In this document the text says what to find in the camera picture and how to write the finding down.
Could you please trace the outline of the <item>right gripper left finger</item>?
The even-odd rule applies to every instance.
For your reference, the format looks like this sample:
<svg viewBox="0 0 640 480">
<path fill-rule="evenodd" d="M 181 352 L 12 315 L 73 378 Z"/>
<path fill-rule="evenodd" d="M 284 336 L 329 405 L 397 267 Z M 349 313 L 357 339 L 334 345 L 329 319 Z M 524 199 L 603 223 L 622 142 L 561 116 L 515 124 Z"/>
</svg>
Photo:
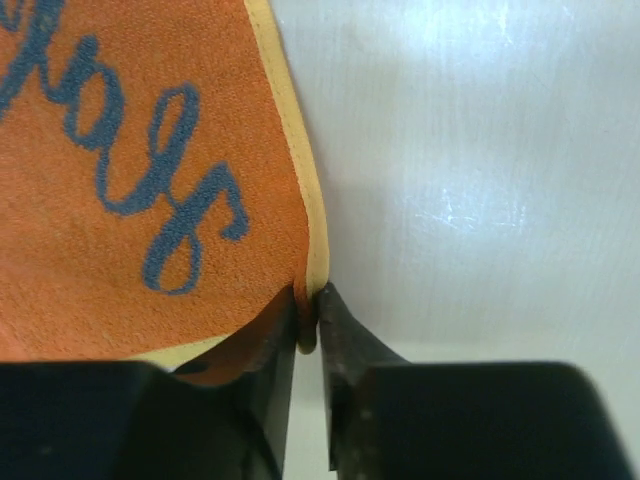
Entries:
<svg viewBox="0 0 640 480">
<path fill-rule="evenodd" d="M 279 479 L 298 312 L 284 288 L 174 370 L 144 361 L 5 363 L 5 479 Z"/>
</svg>

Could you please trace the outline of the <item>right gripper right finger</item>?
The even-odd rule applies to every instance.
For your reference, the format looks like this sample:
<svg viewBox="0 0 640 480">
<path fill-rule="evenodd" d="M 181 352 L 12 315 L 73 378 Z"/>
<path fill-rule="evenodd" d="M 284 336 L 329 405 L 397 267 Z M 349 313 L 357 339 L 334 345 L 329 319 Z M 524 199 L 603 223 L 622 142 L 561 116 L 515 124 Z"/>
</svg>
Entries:
<svg viewBox="0 0 640 480">
<path fill-rule="evenodd" d="M 593 383 L 549 361 L 412 363 L 317 297 L 330 468 L 341 479 L 630 479 Z"/>
</svg>

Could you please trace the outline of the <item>orange towel with grey spots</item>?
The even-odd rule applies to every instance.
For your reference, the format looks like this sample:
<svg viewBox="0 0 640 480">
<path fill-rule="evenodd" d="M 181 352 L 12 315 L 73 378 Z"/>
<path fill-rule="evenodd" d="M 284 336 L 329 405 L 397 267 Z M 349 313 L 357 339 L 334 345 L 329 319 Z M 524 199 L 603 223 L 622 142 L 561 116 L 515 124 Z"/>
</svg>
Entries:
<svg viewBox="0 0 640 480">
<path fill-rule="evenodd" d="M 1 5 L 1 358 L 175 366 L 283 288 L 326 215 L 266 1 Z"/>
</svg>

